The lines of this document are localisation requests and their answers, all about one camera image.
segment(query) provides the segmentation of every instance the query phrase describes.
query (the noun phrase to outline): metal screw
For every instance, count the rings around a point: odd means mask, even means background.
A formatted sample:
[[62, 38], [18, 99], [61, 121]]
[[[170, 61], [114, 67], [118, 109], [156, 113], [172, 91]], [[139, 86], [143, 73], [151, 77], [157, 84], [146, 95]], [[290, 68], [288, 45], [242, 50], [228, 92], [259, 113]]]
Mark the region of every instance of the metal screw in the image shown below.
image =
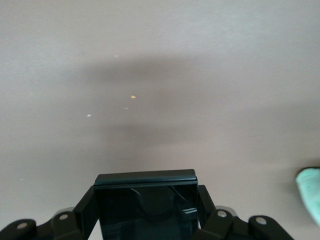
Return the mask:
[[16, 229], [23, 229], [23, 228], [25, 228], [26, 226], [28, 226], [28, 223], [23, 222], [23, 223], [20, 223], [18, 226], [16, 226]]
[[218, 211], [218, 216], [221, 217], [221, 218], [225, 218], [227, 216], [226, 212], [225, 211]]
[[261, 225], [267, 224], [267, 221], [263, 217], [258, 216], [255, 220], [258, 224], [261, 224]]
[[59, 220], [65, 220], [68, 218], [68, 214], [63, 214], [59, 217]]

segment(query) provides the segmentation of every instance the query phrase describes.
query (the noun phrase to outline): green object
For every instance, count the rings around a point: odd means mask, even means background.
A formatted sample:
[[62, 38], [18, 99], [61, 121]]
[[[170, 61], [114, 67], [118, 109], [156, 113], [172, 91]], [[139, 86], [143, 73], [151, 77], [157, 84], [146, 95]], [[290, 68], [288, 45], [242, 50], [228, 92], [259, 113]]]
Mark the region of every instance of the green object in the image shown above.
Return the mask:
[[320, 226], [320, 168], [306, 168], [295, 179], [302, 201]]

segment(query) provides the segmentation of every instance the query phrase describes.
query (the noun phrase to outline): light blue sponge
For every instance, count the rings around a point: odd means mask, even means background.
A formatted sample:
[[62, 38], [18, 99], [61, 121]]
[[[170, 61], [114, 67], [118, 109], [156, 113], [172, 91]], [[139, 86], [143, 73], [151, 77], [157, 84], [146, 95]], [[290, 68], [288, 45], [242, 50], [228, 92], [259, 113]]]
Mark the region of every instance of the light blue sponge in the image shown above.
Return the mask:
[[320, 226], [320, 168], [306, 168], [295, 179], [302, 201]]

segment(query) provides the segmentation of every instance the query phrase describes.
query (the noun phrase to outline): gray surface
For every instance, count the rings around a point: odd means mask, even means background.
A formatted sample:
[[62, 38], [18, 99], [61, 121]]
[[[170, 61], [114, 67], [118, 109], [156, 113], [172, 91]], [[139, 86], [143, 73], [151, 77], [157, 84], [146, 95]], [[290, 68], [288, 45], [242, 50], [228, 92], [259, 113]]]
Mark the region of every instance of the gray surface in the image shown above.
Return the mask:
[[98, 174], [193, 168], [217, 205], [318, 240], [294, 178], [320, 164], [319, 12], [2, 0], [0, 228], [44, 223]]

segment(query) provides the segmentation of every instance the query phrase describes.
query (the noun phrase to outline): mint green cloth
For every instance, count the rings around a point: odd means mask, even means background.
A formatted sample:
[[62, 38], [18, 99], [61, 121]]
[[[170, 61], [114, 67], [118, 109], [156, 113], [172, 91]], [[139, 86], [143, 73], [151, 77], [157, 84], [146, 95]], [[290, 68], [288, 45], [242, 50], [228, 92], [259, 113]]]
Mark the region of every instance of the mint green cloth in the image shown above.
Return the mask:
[[295, 181], [305, 208], [320, 226], [320, 169], [307, 168], [297, 175]]

